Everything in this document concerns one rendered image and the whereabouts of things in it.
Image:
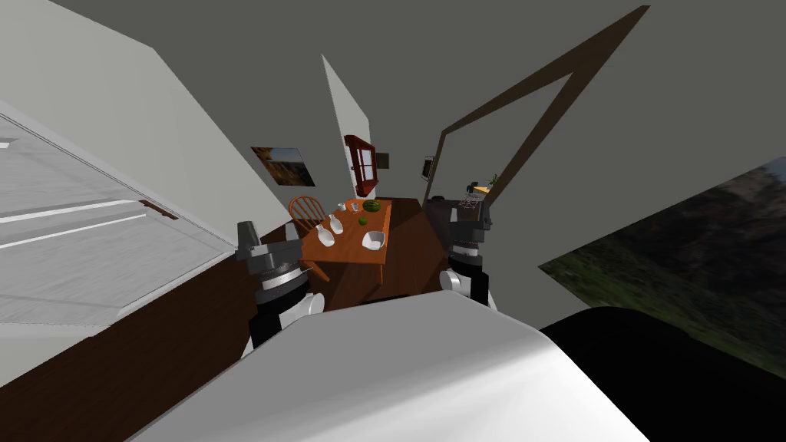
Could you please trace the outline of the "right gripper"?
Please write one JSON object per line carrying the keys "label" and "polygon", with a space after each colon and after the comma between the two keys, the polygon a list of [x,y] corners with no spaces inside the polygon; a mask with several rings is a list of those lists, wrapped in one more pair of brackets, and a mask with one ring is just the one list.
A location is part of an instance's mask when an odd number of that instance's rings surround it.
{"label": "right gripper", "polygon": [[472,214],[469,217],[452,216],[448,223],[452,243],[483,243],[485,232],[492,226],[489,214]]}

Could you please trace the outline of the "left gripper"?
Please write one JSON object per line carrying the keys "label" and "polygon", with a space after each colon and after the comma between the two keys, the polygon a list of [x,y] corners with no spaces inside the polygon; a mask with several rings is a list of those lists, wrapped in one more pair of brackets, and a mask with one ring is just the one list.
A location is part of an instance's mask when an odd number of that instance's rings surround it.
{"label": "left gripper", "polygon": [[252,221],[237,223],[236,228],[238,247],[249,247],[236,251],[237,261],[247,261],[258,266],[283,266],[302,258],[301,239],[260,245],[259,234]]}

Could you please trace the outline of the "dark brown cabinet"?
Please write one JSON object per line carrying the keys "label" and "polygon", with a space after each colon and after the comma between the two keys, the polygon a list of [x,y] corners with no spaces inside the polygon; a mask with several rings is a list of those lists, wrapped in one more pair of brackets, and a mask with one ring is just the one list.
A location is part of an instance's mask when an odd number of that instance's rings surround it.
{"label": "dark brown cabinet", "polygon": [[473,182],[467,186],[462,200],[447,200],[441,196],[434,196],[424,206],[426,216],[443,246],[447,260],[465,268],[467,272],[473,272],[483,265],[483,258],[479,251],[481,243],[452,243],[448,223],[452,216],[490,215],[490,204],[485,200],[489,192],[489,187],[481,187]]}

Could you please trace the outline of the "orange wooden chair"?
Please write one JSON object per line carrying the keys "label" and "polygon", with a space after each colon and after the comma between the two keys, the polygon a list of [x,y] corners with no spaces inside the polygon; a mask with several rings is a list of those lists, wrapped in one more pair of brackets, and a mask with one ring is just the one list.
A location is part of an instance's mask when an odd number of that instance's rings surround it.
{"label": "orange wooden chair", "polygon": [[316,198],[306,195],[293,198],[289,202],[288,212],[296,225],[300,238],[305,238],[310,231],[328,218],[322,204]]}

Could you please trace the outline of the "orange wooden dining table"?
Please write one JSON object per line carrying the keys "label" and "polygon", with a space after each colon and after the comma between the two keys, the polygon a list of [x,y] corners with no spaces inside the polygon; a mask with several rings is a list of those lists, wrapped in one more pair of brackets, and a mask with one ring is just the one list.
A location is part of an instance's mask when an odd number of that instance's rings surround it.
{"label": "orange wooden dining table", "polygon": [[320,262],[375,266],[375,276],[383,282],[392,201],[381,200],[378,212],[364,210],[363,203],[346,200],[302,240],[302,262],[325,281],[329,278]]}

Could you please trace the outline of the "red framed window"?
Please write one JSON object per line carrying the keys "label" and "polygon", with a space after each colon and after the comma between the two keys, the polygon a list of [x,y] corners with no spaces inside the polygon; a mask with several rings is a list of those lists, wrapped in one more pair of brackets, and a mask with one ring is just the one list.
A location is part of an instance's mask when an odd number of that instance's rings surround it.
{"label": "red framed window", "polygon": [[375,148],[355,135],[347,134],[343,140],[351,154],[356,195],[358,198],[366,198],[378,185]]}

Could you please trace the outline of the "white door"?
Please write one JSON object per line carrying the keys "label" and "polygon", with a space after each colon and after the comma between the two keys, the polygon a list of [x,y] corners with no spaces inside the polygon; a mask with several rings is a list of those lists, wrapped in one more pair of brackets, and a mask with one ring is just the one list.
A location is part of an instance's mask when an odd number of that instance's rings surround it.
{"label": "white door", "polygon": [[105,326],[232,252],[0,101],[0,322]]}

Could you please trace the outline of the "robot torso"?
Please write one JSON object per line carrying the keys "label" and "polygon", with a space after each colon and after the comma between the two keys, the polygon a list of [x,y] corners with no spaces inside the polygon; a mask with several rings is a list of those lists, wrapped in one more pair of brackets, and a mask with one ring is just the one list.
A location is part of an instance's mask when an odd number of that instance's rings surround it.
{"label": "robot torso", "polygon": [[308,315],[128,442],[649,442],[540,331],[450,291]]}

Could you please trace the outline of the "orange landscape wall picture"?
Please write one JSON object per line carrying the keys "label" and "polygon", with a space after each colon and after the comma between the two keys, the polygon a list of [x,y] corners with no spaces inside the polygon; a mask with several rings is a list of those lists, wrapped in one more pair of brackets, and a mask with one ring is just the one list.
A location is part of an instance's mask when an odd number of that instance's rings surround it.
{"label": "orange landscape wall picture", "polygon": [[280,186],[315,186],[297,148],[251,147],[274,182]]}

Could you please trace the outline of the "large green landscape wall picture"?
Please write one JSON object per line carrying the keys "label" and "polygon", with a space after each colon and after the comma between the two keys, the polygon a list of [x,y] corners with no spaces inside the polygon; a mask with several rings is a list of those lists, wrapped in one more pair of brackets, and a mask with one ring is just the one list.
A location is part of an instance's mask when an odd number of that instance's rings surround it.
{"label": "large green landscape wall picture", "polygon": [[643,312],[786,378],[786,157],[540,269],[588,306]]}

